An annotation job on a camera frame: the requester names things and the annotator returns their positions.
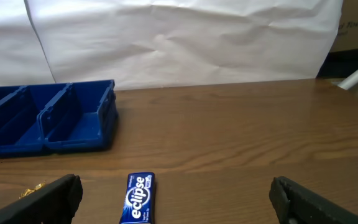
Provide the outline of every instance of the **shiny gold object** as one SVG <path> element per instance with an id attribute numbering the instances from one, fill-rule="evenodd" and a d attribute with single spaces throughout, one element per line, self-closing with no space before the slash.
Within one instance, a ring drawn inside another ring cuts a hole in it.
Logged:
<path id="1" fill-rule="evenodd" d="M 46 185 L 46 183 L 45 183 L 45 182 L 42 182 L 41 184 L 35 186 L 34 189 L 25 189 L 25 190 L 21 193 L 19 199 L 22 199 L 22 198 L 24 198 L 25 196 L 31 194 L 32 192 L 35 192 L 35 191 L 41 189 L 42 187 L 45 187 L 45 185 Z"/>

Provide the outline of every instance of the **white paper sheet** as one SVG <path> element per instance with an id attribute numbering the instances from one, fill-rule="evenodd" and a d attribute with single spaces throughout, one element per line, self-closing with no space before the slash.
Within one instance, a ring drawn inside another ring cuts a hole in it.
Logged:
<path id="1" fill-rule="evenodd" d="M 0 86 L 53 82 L 23 0 L 0 0 Z"/>
<path id="2" fill-rule="evenodd" d="M 57 82 L 118 89 L 314 78 L 342 0 L 29 0 Z"/>

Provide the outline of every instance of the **wooden table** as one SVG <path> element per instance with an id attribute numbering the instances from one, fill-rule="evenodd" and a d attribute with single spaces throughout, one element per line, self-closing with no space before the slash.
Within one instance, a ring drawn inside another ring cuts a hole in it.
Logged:
<path id="1" fill-rule="evenodd" d="M 73 173 L 73 223 L 118 223 L 127 174 L 149 170 L 157 224 L 278 223 L 280 175 L 358 214 L 358 99 L 325 81 L 118 91 L 116 103 L 107 151 L 0 160 L 0 208 Z"/>

